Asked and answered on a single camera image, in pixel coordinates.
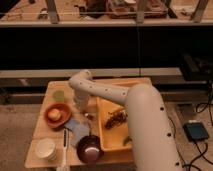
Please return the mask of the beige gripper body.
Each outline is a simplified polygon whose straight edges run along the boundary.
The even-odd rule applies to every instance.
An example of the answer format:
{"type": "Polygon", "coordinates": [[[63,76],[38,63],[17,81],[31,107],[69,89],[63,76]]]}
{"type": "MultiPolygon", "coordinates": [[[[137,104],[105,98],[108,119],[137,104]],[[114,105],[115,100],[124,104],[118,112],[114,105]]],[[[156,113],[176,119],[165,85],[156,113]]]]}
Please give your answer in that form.
{"type": "Polygon", "coordinates": [[[79,111],[85,112],[88,106],[90,95],[87,92],[75,90],[74,91],[74,102],[75,106],[79,111]]]}

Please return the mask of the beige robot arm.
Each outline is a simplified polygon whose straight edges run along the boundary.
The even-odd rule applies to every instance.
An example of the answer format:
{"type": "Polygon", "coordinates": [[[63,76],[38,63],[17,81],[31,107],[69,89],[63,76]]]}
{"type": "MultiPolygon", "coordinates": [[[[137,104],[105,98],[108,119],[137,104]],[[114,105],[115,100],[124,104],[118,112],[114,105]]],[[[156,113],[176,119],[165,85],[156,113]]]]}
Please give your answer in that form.
{"type": "Polygon", "coordinates": [[[82,70],[71,76],[69,85],[78,106],[95,95],[125,108],[137,171],[183,171],[162,96],[152,84],[98,83],[89,70],[82,70]]]}

